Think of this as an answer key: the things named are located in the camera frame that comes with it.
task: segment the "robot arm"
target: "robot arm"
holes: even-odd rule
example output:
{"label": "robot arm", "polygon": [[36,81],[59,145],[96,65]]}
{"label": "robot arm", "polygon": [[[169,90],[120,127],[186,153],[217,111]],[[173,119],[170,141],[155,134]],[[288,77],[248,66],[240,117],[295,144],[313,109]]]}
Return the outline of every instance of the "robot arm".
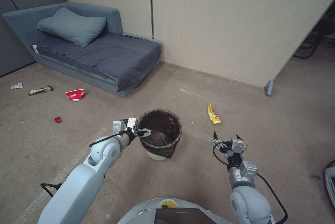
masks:
{"label": "robot arm", "polygon": [[129,118],[124,130],[123,121],[114,121],[113,133],[122,134],[111,138],[101,137],[95,141],[96,144],[91,144],[91,153],[70,173],[51,198],[38,224],[81,223],[102,187],[107,170],[137,135],[150,134],[148,129],[136,131],[135,123],[135,118]]}
{"label": "robot arm", "polygon": [[254,162],[243,160],[243,152],[247,145],[237,135],[237,139],[220,142],[214,132],[212,144],[213,152],[217,148],[228,159],[229,181],[233,192],[229,197],[230,206],[240,224],[273,224],[276,223],[271,214],[271,207],[267,199],[255,189],[254,177],[258,167]]}

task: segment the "black trash bag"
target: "black trash bag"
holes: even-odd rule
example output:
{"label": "black trash bag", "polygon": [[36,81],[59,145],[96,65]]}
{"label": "black trash bag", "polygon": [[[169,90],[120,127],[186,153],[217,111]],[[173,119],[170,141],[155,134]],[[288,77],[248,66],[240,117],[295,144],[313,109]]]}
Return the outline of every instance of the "black trash bag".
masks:
{"label": "black trash bag", "polygon": [[153,154],[171,158],[182,132],[179,117],[166,109],[147,111],[137,122],[137,129],[143,128],[151,130],[151,135],[140,138],[143,147]]}

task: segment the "black cable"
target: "black cable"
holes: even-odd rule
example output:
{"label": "black cable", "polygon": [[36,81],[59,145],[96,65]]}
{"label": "black cable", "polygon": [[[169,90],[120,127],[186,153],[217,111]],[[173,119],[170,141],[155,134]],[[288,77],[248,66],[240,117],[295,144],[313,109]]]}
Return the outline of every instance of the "black cable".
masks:
{"label": "black cable", "polygon": [[219,145],[219,144],[223,144],[224,141],[221,141],[221,142],[218,142],[216,143],[214,146],[213,146],[213,154],[214,156],[217,158],[218,161],[220,161],[222,164],[226,165],[226,166],[229,166],[229,167],[235,167],[235,168],[239,168],[239,166],[237,165],[229,165],[228,163],[225,163],[223,160],[221,160],[215,153],[215,148]]}
{"label": "black cable", "polygon": [[105,141],[105,140],[107,140],[107,139],[110,139],[111,137],[115,137],[115,136],[117,136],[117,135],[120,135],[120,134],[122,134],[122,133],[123,133],[123,131],[122,131],[122,132],[119,132],[118,134],[114,134],[114,135],[109,136],[109,137],[106,137],[106,138],[104,138],[104,139],[102,139],[102,140],[99,140],[99,141],[96,141],[96,142],[94,142],[94,143],[91,143],[91,144],[90,144],[90,147],[92,147],[93,145],[95,145],[95,144],[97,144],[97,143],[100,143],[100,142],[102,142],[102,141]]}
{"label": "black cable", "polygon": [[59,183],[57,185],[54,185],[54,184],[48,184],[48,183],[41,183],[41,187],[46,190],[46,192],[51,196],[53,197],[53,194],[49,191],[49,189],[47,189],[46,187],[49,186],[49,187],[53,187],[55,188],[56,190],[58,190],[60,188],[60,186],[62,185],[62,183]]}
{"label": "black cable", "polygon": [[270,184],[266,181],[266,179],[260,175],[259,173],[257,174],[258,177],[260,177],[264,182],[265,184],[268,186],[268,188],[270,189],[270,191],[272,192],[273,196],[276,198],[278,204],[280,205],[280,207],[282,208],[282,210],[284,211],[284,218],[282,218],[280,221],[276,222],[275,224],[283,224],[285,221],[287,221],[287,218],[289,217],[288,214],[287,214],[287,211],[286,209],[284,208],[283,204],[280,202],[278,196],[276,195],[275,191],[273,191],[272,187],[270,186]]}
{"label": "black cable", "polygon": [[[216,148],[219,144],[223,144],[223,143],[224,143],[224,141],[221,141],[221,142],[218,142],[218,143],[216,143],[216,144],[214,145],[214,147],[213,147],[213,154],[214,154],[214,156],[217,158],[218,161],[220,161],[222,164],[224,164],[224,165],[226,165],[226,166],[239,168],[239,166],[232,166],[232,165],[229,165],[229,164],[225,163],[224,161],[222,161],[221,159],[219,159],[219,157],[216,155],[216,153],[215,153],[215,148]],[[284,208],[283,204],[280,202],[280,200],[279,200],[278,196],[276,195],[275,191],[273,191],[272,187],[271,187],[270,184],[266,181],[266,179],[265,179],[262,175],[260,175],[259,173],[257,173],[257,175],[258,175],[258,176],[265,182],[265,184],[268,186],[268,188],[269,188],[270,191],[272,192],[273,196],[276,198],[278,204],[280,205],[280,207],[281,207],[282,210],[284,211],[284,214],[285,214],[284,218],[282,218],[280,221],[276,222],[275,224],[283,224],[283,223],[287,220],[287,218],[288,218],[288,214],[287,214],[286,209]]]}
{"label": "black cable", "polygon": [[332,165],[332,164],[334,164],[335,163],[335,160],[333,160],[332,162],[330,162],[327,166],[326,166],[326,169],[327,168],[330,168],[330,166]]}

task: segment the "mattress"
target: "mattress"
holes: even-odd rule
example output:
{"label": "mattress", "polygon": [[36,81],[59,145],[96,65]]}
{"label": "mattress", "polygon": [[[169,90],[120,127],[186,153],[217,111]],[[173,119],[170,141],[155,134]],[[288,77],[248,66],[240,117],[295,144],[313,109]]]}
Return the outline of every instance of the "mattress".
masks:
{"label": "mattress", "polygon": [[108,33],[86,47],[46,33],[35,43],[39,54],[79,70],[113,79],[118,92],[140,83],[158,64],[161,46],[150,40]]}

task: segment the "crumpled white tissue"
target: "crumpled white tissue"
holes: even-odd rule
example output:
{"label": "crumpled white tissue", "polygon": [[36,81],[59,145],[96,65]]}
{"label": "crumpled white tissue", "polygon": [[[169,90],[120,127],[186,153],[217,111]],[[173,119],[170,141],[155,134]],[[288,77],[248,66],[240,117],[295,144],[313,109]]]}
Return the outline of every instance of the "crumpled white tissue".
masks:
{"label": "crumpled white tissue", "polygon": [[17,83],[17,85],[13,85],[13,86],[11,87],[12,90],[13,90],[13,89],[21,89],[21,88],[23,88],[23,85],[22,85],[21,83]]}

